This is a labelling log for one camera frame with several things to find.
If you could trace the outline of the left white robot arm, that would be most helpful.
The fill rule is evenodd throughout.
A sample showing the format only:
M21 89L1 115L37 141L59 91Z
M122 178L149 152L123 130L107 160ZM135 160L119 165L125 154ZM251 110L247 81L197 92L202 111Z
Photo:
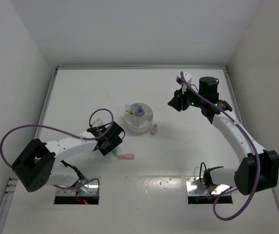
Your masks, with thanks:
M86 176L66 159L99 151L103 156L116 149L125 131L116 122L103 124L97 120L87 130L64 139L30 141L12 164L13 172L28 192L44 185L64 190L79 189L88 183Z

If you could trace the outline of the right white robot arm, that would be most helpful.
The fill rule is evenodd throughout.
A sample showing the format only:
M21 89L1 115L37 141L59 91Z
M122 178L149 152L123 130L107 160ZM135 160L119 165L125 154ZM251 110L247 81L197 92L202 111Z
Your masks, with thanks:
M200 108L203 116L222 133L239 160L237 169L223 166L206 169L202 176L204 185L210 188L225 184L237 188L243 195L276 187L279 176L278 153L266 150L239 123L230 104L219 98L217 78L200 78L197 90L192 88L191 81L189 73L180 72L176 82L181 88L174 92L168 105L179 112L189 107Z

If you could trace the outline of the blue highlighter marker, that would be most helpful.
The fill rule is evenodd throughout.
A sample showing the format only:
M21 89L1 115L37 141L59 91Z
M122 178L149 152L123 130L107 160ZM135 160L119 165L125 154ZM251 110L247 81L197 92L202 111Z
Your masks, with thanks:
M127 112L131 112L132 113L133 110L138 107L138 104L137 103L134 103L134 104L131 104L131 105L125 104L124 107L125 107Z

